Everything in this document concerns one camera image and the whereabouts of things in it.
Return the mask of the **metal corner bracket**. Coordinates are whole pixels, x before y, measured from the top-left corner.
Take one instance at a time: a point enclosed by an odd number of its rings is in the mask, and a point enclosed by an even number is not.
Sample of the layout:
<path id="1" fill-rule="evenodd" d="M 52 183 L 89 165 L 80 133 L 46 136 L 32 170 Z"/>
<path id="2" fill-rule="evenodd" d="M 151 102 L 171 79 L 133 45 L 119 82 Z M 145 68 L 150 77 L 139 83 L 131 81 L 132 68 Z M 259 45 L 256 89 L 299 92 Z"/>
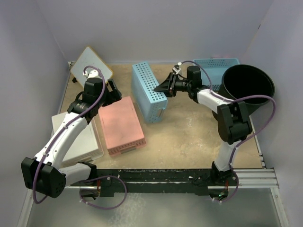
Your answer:
<path id="1" fill-rule="evenodd" d="M 74 66 L 75 62 L 74 61 L 71 61 L 69 62 L 69 71 L 71 70 L 71 68 Z"/>

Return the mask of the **aluminium table frame rail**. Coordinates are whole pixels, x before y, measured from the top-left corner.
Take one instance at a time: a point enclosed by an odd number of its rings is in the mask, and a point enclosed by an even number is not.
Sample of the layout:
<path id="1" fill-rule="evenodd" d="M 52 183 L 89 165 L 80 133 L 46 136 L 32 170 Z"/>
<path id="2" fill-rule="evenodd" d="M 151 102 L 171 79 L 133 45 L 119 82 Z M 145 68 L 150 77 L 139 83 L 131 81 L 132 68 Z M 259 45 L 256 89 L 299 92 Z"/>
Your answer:
<path id="1" fill-rule="evenodd" d="M 259 170 L 261 175 L 265 175 L 267 173 L 271 173 L 273 176 L 271 177 L 259 177 L 260 180 L 263 180 L 267 182 L 266 184 L 258 184 L 259 187 L 265 186 L 266 188 L 270 189 L 270 194 L 273 199 L 273 204 L 275 211 L 277 212 L 278 221 L 282 227 L 289 227 L 289 220 L 287 213 L 284 208 L 283 201 L 281 199 L 280 194 L 280 185 L 278 182 L 278 178 L 275 172 L 275 169 L 273 167 L 269 167 L 269 165 L 266 164 L 265 158 L 264 158 L 264 152 L 262 151 L 260 144 L 259 144 L 259 135 L 255 135 L 254 137 L 256 146 L 258 148 L 258 155 L 262 164 L 262 169 Z"/>

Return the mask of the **black ribbed round bin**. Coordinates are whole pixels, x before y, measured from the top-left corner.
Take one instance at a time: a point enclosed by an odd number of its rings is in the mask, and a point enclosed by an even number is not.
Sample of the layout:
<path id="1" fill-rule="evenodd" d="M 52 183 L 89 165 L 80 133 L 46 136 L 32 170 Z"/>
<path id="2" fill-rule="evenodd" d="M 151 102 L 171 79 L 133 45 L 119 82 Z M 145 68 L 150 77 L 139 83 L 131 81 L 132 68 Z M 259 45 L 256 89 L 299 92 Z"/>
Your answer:
<path id="1" fill-rule="evenodd" d="M 275 85 L 270 76 L 261 69 L 239 64 L 228 68 L 222 76 L 218 94 L 228 99 L 252 95 L 273 97 Z"/>

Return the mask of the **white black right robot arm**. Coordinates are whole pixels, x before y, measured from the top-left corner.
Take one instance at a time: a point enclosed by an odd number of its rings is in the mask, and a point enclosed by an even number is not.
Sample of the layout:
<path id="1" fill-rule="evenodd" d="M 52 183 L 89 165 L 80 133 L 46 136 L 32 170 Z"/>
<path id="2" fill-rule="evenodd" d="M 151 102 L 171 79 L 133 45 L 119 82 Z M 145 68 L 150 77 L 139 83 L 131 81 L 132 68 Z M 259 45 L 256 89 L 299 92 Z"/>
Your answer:
<path id="1" fill-rule="evenodd" d="M 221 95 L 216 95 L 211 88 L 203 85 L 199 66 L 187 67 L 187 76 L 181 76 L 180 65 L 175 65 L 168 77 L 157 87 L 155 92 L 162 92 L 166 97 L 175 97 L 177 92 L 187 92 L 194 102 L 211 109 L 217 120 L 218 134 L 222 140 L 219 153 L 212 163 L 209 180 L 216 185 L 223 184 L 233 176 L 234 156 L 238 146 L 252 132 L 249 114 L 243 101 L 234 102 Z"/>

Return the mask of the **blue perforated basket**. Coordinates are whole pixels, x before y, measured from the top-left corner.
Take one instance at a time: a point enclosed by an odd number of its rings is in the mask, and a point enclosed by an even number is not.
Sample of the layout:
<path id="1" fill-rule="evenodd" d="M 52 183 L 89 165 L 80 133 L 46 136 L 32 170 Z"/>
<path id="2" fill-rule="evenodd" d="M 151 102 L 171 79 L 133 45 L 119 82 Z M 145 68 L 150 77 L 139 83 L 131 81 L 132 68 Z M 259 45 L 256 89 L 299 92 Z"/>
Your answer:
<path id="1" fill-rule="evenodd" d="M 240 63 L 237 58 L 194 59 L 193 61 L 207 72 L 213 85 L 213 91 L 216 93 L 219 91 L 225 71 Z"/>

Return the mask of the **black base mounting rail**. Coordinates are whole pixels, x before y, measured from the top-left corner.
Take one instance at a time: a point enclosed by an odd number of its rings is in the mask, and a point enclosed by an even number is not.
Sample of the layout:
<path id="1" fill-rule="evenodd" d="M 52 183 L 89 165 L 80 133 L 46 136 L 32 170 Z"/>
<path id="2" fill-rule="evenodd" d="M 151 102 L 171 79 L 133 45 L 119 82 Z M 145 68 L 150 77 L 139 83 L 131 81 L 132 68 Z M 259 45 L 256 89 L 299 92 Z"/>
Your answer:
<path id="1" fill-rule="evenodd" d="M 237 186 L 235 172 L 214 169 L 98 169 L 101 197 L 115 193 L 190 193 L 197 196 L 216 195 L 227 186 Z"/>

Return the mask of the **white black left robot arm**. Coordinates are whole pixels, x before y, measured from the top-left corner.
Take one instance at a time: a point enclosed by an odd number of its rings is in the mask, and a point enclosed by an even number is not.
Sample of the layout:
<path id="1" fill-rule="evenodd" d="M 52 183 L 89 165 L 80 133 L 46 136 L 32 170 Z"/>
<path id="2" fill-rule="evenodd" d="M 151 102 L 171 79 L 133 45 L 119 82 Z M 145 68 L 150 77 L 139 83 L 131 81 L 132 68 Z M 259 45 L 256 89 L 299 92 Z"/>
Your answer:
<path id="1" fill-rule="evenodd" d="M 25 186 L 33 193 L 57 198 L 65 186 L 77 182 L 95 184 L 98 177 L 94 164 L 81 161 L 63 168 L 62 161 L 78 135 L 98 114 L 99 108 L 121 98 L 122 94 L 112 79 L 106 83 L 99 77 L 87 79 L 84 90 L 70 104 L 63 122 L 49 142 L 33 158 L 26 157 L 21 162 Z"/>

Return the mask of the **yellow framed whiteboard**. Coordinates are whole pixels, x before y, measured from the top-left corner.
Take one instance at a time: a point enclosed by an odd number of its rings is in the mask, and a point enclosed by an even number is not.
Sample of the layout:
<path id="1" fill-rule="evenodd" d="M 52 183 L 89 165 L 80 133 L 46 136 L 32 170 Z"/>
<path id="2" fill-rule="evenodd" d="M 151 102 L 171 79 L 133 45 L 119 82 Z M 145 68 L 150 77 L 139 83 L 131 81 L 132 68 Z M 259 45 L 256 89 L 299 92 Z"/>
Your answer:
<path id="1" fill-rule="evenodd" d="M 97 53 L 87 46 L 81 53 L 75 64 L 71 67 L 71 74 L 76 78 L 78 83 L 84 87 L 87 77 L 83 75 L 83 70 L 86 66 L 94 66 L 101 70 L 105 80 L 112 78 L 112 70 L 103 62 Z"/>

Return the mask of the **white perforated plastic basket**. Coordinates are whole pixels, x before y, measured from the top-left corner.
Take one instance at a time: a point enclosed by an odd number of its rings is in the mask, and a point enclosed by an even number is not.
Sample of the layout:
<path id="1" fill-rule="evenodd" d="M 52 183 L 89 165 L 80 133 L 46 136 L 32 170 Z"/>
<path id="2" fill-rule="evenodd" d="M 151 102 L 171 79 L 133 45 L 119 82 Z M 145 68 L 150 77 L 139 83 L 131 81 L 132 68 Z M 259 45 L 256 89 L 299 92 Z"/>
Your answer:
<path id="1" fill-rule="evenodd" d="M 49 151 L 47 162 L 59 169 L 81 161 L 92 161 L 103 156 L 104 151 L 94 120 L 88 122 L 76 113 L 63 113 L 52 117 L 56 127 L 52 138 L 54 144 Z"/>

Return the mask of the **pink perforated plastic basket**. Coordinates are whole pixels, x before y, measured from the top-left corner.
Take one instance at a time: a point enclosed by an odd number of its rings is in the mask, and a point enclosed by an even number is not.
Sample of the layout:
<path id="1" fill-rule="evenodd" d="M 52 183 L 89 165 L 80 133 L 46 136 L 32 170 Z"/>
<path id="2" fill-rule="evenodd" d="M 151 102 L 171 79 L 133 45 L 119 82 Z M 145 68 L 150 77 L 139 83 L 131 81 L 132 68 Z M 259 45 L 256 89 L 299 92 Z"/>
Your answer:
<path id="1" fill-rule="evenodd" d="M 146 139 L 130 96 L 98 110 L 106 148 L 111 157 L 146 146 Z"/>

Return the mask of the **blue perforated basket nested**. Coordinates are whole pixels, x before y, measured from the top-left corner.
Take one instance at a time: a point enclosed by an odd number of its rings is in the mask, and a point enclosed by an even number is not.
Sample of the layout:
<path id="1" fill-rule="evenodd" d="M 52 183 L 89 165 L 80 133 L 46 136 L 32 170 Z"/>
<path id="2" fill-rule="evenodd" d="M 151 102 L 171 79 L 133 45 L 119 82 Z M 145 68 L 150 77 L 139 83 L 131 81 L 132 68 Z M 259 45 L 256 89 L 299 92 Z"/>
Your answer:
<path id="1" fill-rule="evenodd" d="M 164 93 L 154 91 L 158 85 L 148 62 L 132 65 L 131 90 L 146 123 L 161 122 L 167 107 Z"/>

